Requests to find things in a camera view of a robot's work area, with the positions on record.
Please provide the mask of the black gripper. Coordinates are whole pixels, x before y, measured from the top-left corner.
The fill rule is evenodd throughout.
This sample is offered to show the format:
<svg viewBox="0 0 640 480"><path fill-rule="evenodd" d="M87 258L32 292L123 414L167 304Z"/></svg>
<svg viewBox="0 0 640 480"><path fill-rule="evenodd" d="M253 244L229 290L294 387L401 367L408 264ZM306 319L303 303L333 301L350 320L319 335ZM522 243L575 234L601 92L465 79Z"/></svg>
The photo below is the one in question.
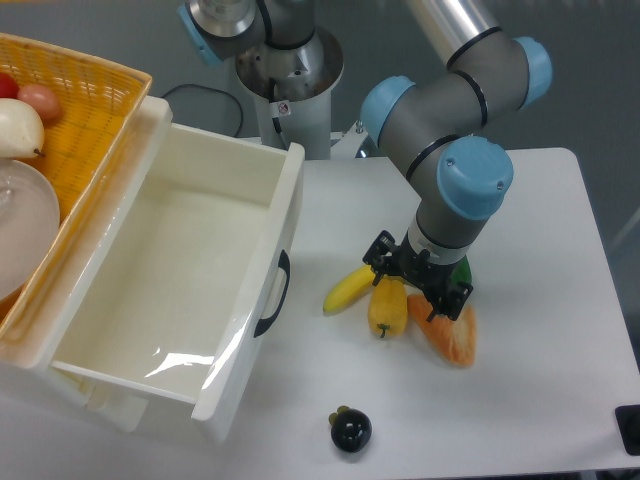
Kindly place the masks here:
<svg viewBox="0 0 640 480"><path fill-rule="evenodd" d="M432 307L427 322L432 322L436 316L456 321L473 292L470 283L455 283L451 279L456 264L432 263L428 250L416 254L408 243L398 246L386 230L382 230L372 242L363 262L374 274L374 286L387 276L406 280L420 290Z"/></svg>

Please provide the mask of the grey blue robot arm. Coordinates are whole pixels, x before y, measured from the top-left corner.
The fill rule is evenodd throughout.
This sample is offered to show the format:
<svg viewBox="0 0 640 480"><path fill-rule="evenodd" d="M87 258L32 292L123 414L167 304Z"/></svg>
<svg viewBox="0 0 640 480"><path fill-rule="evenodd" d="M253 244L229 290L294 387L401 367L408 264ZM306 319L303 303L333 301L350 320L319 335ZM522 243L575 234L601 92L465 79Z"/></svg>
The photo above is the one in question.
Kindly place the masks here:
<svg viewBox="0 0 640 480"><path fill-rule="evenodd" d="M409 9L446 74L427 87L387 78L362 104L368 137L420 197L403 240L380 234L364 262L418 288L434 315L456 319L472 285L455 281L454 270L513 180L509 156L479 132L543 96L553 69L541 44L508 37L479 1L412 1ZM186 1L178 14L205 63L234 60L265 145L327 157L330 94L344 59L313 2Z"/></svg>

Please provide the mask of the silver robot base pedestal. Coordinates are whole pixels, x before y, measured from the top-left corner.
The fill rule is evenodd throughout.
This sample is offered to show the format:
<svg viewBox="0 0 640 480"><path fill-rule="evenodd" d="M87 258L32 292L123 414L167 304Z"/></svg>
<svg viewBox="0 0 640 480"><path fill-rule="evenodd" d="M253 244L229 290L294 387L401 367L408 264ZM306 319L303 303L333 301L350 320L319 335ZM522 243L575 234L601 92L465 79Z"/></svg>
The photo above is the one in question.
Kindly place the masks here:
<svg viewBox="0 0 640 480"><path fill-rule="evenodd" d="M261 142L284 150L296 143L307 159L328 159L331 94L343 69L340 44L320 26L299 48L262 44L240 54L236 74L253 99Z"/></svg>

